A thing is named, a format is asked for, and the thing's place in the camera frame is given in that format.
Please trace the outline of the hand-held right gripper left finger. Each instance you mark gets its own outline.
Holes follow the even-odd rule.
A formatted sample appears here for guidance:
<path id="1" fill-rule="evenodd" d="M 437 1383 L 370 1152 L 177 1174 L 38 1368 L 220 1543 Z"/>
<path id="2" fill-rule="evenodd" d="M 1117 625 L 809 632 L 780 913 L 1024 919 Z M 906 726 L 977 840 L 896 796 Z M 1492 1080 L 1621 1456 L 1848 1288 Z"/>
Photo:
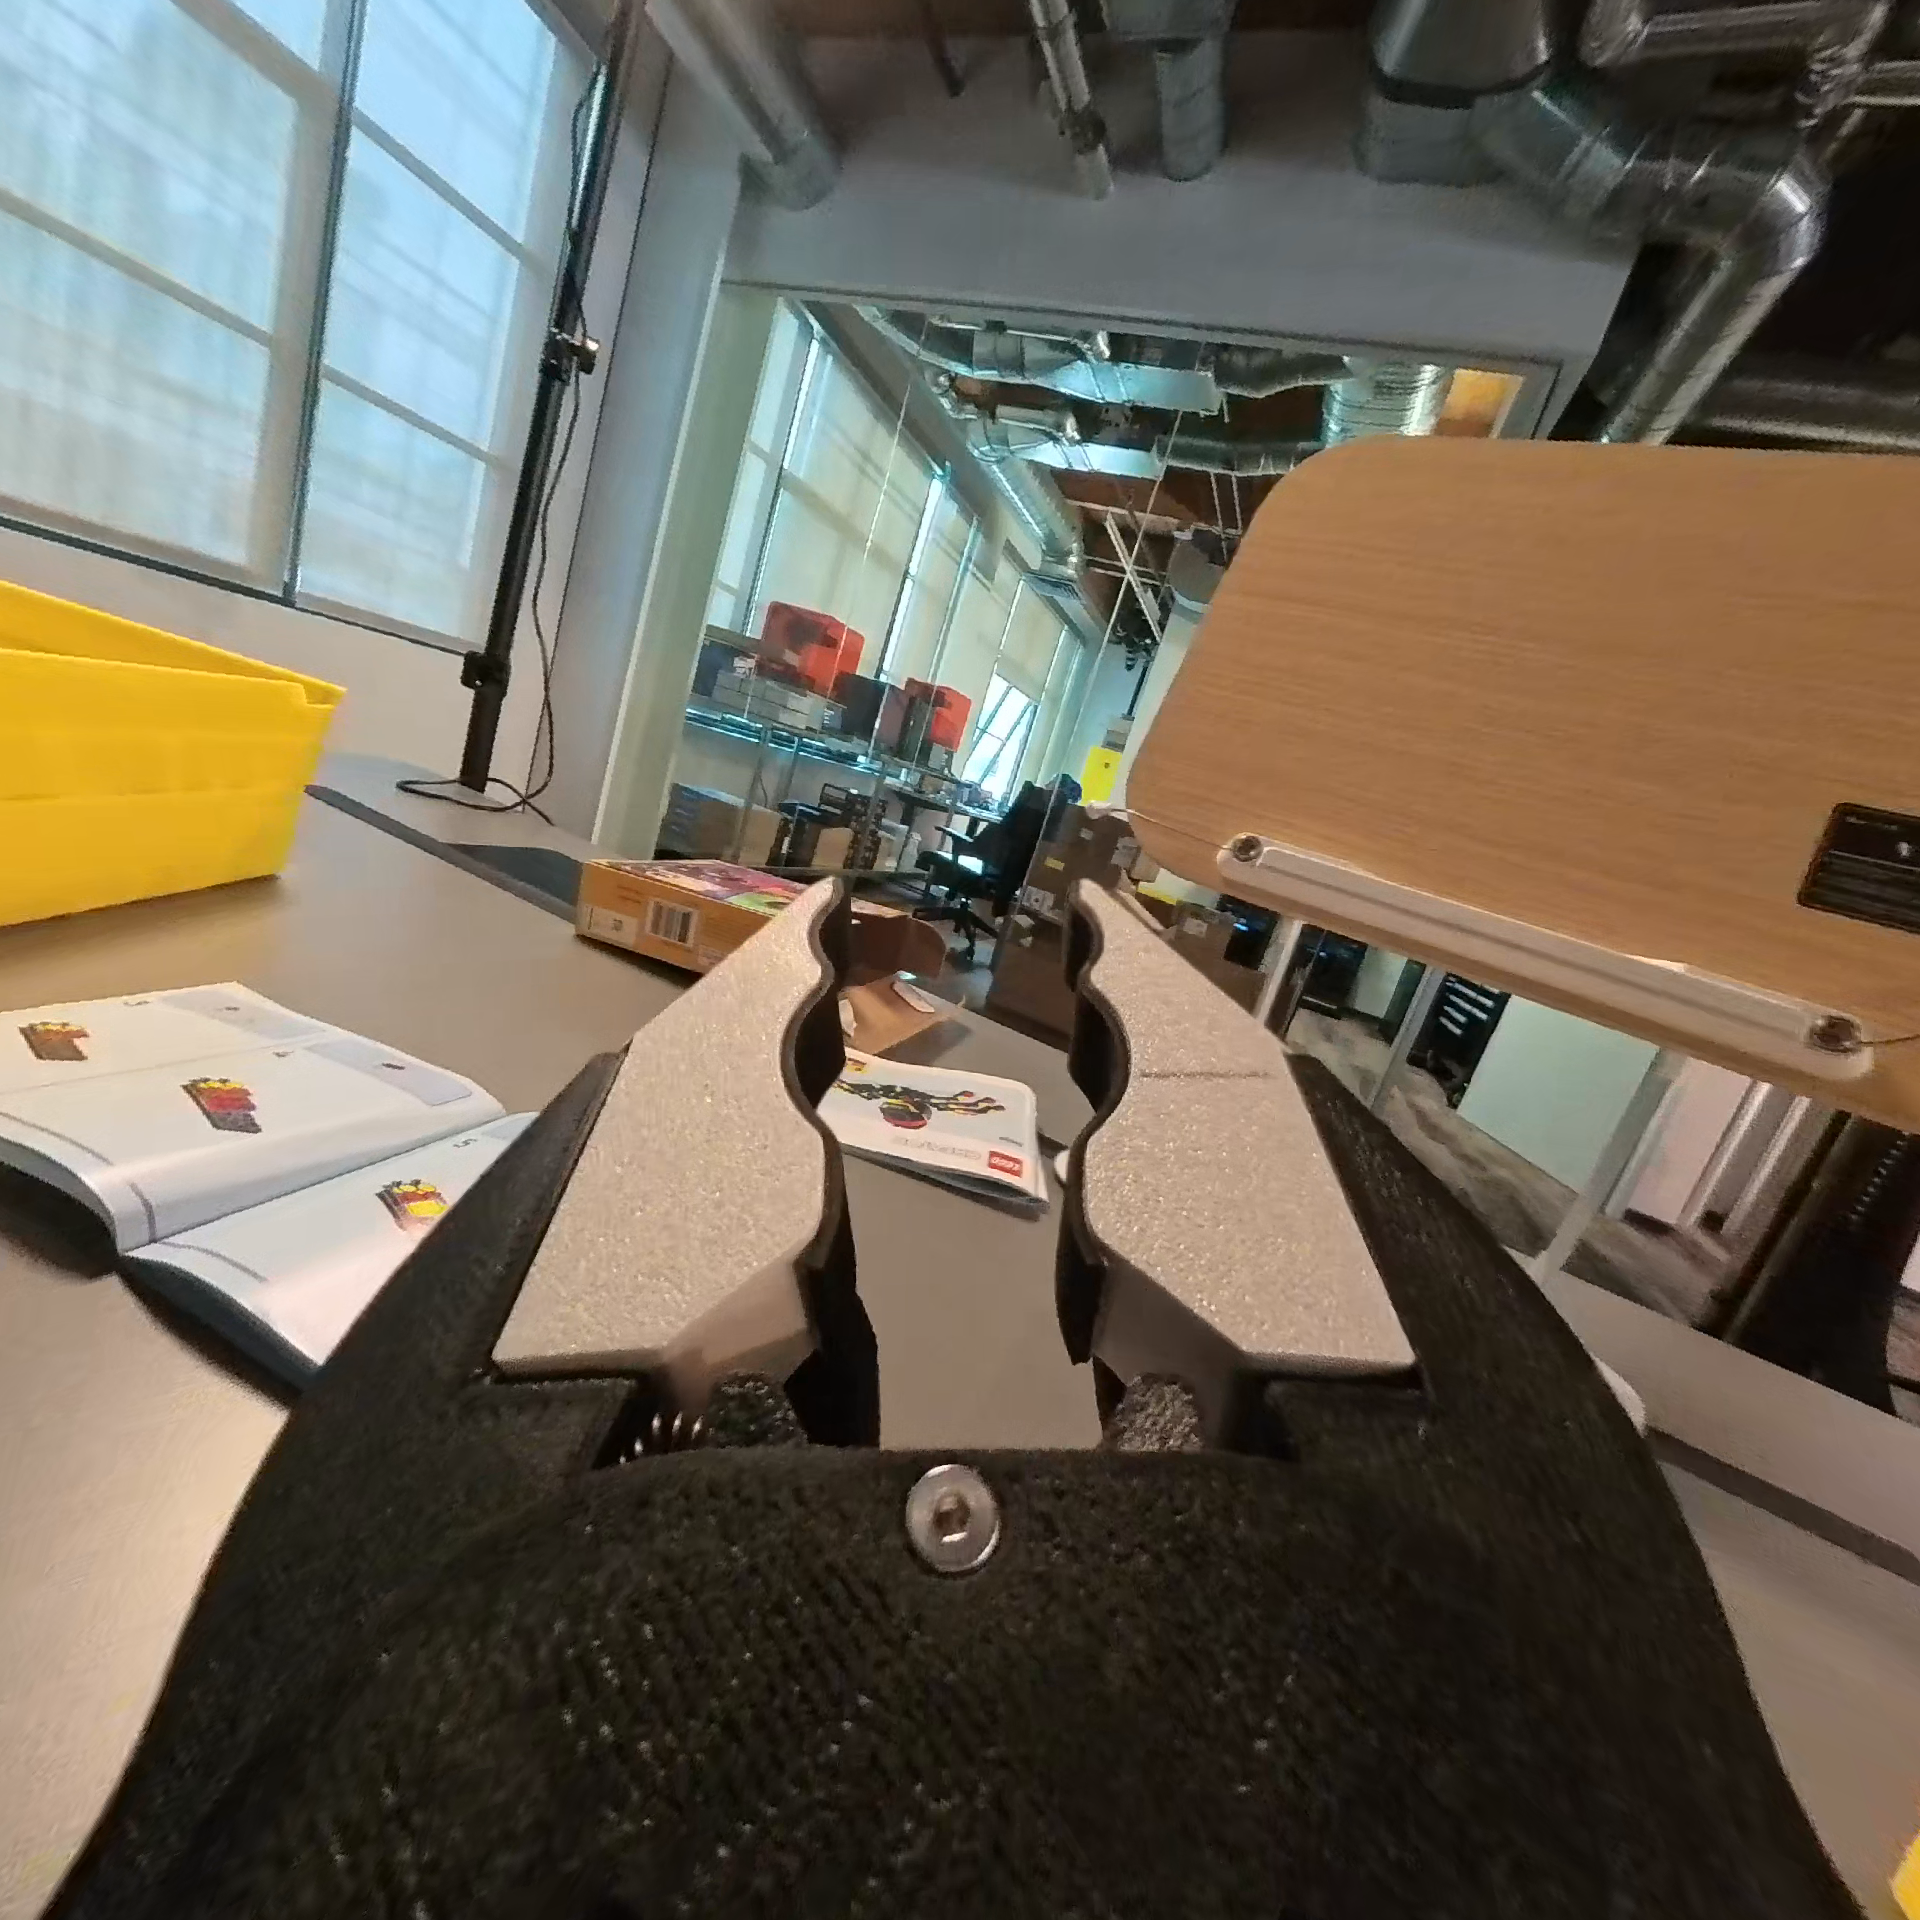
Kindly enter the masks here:
<path id="1" fill-rule="evenodd" d="M 848 1373 L 848 1196 L 817 1103 L 848 892 L 817 880 L 632 1032 L 494 1346 L 503 1375 Z"/>

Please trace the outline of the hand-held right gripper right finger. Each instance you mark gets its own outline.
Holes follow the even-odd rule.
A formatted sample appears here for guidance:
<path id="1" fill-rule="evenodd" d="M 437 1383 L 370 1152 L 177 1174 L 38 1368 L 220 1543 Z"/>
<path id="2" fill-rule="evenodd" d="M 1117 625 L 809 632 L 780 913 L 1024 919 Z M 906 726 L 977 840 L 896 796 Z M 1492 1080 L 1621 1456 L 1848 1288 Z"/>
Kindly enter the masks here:
<path id="1" fill-rule="evenodd" d="M 1063 972 L 1089 1109 L 1063 1176 L 1066 1358 L 1198 1402 L 1408 1385 L 1417 1354 L 1281 1042 L 1086 880 Z"/>

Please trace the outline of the black office chair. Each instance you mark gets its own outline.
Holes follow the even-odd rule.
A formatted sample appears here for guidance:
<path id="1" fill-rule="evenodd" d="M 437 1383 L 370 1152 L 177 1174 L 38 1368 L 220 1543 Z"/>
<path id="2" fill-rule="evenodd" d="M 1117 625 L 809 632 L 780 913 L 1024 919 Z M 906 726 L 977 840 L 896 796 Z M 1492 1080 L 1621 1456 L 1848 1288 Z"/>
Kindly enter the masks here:
<path id="1" fill-rule="evenodd" d="M 949 958 L 959 968 L 975 966 L 981 938 L 999 938 L 1018 903 L 1033 854 L 1081 792 L 1070 774 L 1028 782 L 999 817 L 974 833 L 959 833 L 946 852 L 924 854 L 913 919 L 956 930 L 959 945 L 949 948 Z"/>

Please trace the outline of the silver corrugated duct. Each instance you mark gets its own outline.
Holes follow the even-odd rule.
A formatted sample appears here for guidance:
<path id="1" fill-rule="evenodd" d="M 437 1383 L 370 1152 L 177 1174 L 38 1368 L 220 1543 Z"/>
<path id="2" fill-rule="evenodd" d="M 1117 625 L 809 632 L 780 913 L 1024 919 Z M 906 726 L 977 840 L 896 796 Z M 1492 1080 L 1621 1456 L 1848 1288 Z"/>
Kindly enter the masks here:
<path id="1" fill-rule="evenodd" d="M 1377 437 L 1428 437 L 1446 409 L 1453 369 L 1412 360 L 1351 359 L 1326 386 L 1320 440 L 1326 448 Z"/>

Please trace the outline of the metal storage shelf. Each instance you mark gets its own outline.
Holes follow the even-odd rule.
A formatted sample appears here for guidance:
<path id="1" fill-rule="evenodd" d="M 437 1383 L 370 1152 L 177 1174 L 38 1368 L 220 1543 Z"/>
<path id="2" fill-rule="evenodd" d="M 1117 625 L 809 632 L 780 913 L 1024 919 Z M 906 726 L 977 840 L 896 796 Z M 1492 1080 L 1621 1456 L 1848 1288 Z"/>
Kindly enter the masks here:
<path id="1" fill-rule="evenodd" d="M 1001 804 L 962 751 L 906 757 L 902 682 L 838 679 L 829 698 L 758 671 L 756 637 L 709 625 L 671 760 L 655 852 L 750 868 L 921 873 Z"/>

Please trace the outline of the silver ventilation duct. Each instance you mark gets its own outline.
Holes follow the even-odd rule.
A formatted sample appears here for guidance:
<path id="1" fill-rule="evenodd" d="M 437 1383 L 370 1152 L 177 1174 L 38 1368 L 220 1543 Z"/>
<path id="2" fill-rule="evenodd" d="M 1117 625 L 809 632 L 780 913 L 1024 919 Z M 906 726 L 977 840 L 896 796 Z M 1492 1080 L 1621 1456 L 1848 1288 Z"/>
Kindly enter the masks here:
<path id="1" fill-rule="evenodd" d="M 1359 169 L 1501 185 L 1552 222 L 1687 263 L 1663 318 L 1599 388 L 1590 437 L 1665 444 L 1817 256 L 1830 196 L 1817 119 L 1844 103 L 1885 5 L 1374 5 Z M 1792 108 L 1658 117 L 1645 63 L 1792 57 Z"/>
<path id="2" fill-rule="evenodd" d="M 964 327 L 927 312 L 860 303 L 860 324 L 898 360 L 904 420 L 958 468 L 975 504 L 991 501 L 1007 543 L 1054 592 L 1081 592 L 1088 543 L 1079 509 L 1048 477 L 1041 454 L 1066 452 L 1079 422 L 1064 400 L 1021 407 L 1058 373 L 1086 359 L 1072 343 L 1007 327 Z"/>

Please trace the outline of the white picture-cover instruction booklet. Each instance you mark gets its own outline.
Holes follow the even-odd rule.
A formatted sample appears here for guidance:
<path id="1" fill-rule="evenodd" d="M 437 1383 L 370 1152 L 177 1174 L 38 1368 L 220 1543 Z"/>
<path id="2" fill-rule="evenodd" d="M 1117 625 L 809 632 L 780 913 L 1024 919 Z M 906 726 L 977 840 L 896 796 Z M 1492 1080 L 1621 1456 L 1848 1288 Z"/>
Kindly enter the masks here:
<path id="1" fill-rule="evenodd" d="M 1048 1202 L 1037 1100 L 1013 1078 L 853 1049 L 817 1118 L 855 1158 L 1031 1216 Z"/>

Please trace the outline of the yellow plastic bin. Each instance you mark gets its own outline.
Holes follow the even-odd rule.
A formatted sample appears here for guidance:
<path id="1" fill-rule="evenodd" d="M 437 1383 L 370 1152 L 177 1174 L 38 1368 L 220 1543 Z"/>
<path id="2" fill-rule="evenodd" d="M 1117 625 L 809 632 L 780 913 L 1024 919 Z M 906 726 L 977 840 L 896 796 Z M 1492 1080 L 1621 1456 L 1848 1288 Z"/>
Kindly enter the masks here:
<path id="1" fill-rule="evenodd" d="M 1 584 L 1 924 L 281 873 L 345 692 Z"/>

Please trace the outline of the cardboard lego box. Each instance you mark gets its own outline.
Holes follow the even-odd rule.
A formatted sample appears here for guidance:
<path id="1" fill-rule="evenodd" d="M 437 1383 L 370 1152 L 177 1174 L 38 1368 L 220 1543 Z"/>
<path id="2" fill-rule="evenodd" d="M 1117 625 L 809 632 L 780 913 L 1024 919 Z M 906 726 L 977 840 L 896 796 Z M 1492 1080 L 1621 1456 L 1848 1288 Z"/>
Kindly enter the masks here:
<path id="1" fill-rule="evenodd" d="M 809 889 L 719 858 L 591 858 L 582 863 L 574 930 L 590 944 L 689 976 L 713 972 Z M 958 1020 L 942 991 L 946 941 L 900 906 L 848 895 L 841 1026 L 853 1049 L 892 1053 Z"/>

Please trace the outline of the light blue instruction booklet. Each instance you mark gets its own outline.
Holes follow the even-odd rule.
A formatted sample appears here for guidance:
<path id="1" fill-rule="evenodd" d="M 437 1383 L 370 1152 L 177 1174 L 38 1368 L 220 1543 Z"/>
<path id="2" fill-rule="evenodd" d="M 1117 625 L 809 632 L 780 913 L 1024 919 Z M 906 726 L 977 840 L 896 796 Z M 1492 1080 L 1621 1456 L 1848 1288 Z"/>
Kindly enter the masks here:
<path id="1" fill-rule="evenodd" d="M 529 1121 L 232 981 L 1 1014 L 4 1165 L 293 1388 Z"/>

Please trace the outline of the black light stand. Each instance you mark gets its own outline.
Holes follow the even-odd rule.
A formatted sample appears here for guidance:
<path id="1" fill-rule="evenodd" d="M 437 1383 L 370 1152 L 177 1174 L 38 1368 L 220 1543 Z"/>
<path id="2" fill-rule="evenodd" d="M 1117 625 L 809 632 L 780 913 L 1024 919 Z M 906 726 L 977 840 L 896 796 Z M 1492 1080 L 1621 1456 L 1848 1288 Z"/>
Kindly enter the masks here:
<path id="1" fill-rule="evenodd" d="M 552 487 L 572 445 L 572 426 L 561 417 L 567 407 L 582 396 L 582 383 L 594 373 L 600 351 L 585 319 L 585 292 L 607 202 L 616 129 L 632 68 L 638 14 L 639 5 L 636 2 L 612 5 L 605 49 L 591 71 L 582 104 L 569 124 L 567 217 L 536 359 L 533 414 L 484 637 L 461 657 L 469 714 L 458 768 L 444 792 L 444 802 L 458 809 L 496 809 L 494 790 L 504 796 L 506 806 L 528 809 L 533 804 L 525 786 L 496 778 L 494 754 L 511 690 L 511 655 L 520 615 L 536 610 L 536 566 L 542 565 Z"/>

